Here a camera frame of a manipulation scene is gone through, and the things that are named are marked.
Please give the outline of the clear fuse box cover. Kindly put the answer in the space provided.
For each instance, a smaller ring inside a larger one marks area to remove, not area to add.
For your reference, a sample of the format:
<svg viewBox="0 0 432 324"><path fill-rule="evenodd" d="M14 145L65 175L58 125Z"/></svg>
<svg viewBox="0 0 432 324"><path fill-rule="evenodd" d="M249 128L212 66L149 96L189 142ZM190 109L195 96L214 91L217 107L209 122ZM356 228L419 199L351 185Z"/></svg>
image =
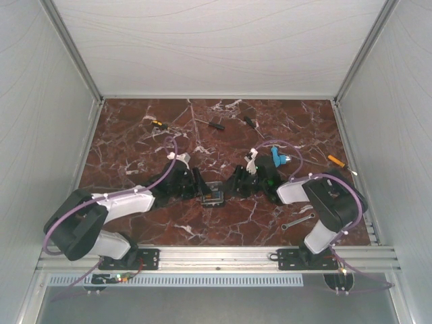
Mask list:
<svg viewBox="0 0 432 324"><path fill-rule="evenodd" d="M207 182L206 184L210 188L211 192L217 191L217 190L220 190L223 192L223 190L222 190L223 183L222 182Z"/></svg>

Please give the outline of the black fuse box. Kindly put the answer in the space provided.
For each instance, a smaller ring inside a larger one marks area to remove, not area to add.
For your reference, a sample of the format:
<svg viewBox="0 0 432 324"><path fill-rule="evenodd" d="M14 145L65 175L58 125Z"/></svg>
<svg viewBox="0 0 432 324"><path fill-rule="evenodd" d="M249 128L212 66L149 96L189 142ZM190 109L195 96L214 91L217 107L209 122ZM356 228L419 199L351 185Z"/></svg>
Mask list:
<svg viewBox="0 0 432 324"><path fill-rule="evenodd" d="M225 205L224 194L222 191L212 191L210 194L206 194L201 197L201 205L204 208L219 208Z"/></svg>

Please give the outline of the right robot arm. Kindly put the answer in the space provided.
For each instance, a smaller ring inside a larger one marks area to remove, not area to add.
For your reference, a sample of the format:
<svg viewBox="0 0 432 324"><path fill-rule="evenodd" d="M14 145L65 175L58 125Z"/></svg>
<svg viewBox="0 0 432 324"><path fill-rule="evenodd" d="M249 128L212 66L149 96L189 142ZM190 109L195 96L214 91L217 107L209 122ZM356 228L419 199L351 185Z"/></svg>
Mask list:
<svg viewBox="0 0 432 324"><path fill-rule="evenodd" d="M237 165L223 183L223 191L241 198L263 192L276 205L310 203L318 220L294 256L306 268L316 267L330 247L357 226L369 208L365 197L336 169L284 180L269 156L257 158L252 168L248 171Z"/></svg>

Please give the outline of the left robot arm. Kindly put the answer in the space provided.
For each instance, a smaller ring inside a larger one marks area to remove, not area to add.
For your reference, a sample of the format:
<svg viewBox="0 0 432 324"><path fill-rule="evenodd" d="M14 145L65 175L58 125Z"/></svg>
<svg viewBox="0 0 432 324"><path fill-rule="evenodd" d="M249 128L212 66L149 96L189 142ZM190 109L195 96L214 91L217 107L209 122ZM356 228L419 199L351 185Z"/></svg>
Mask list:
<svg viewBox="0 0 432 324"><path fill-rule="evenodd" d="M46 222L44 243L54 243L58 253L70 261L94 254L130 269L139 259L137 244L125 234L105 231L106 223L164 208L172 199L190 200L210 193L198 168L190 169L176 159L159 175L129 190L109 194L73 191Z"/></svg>

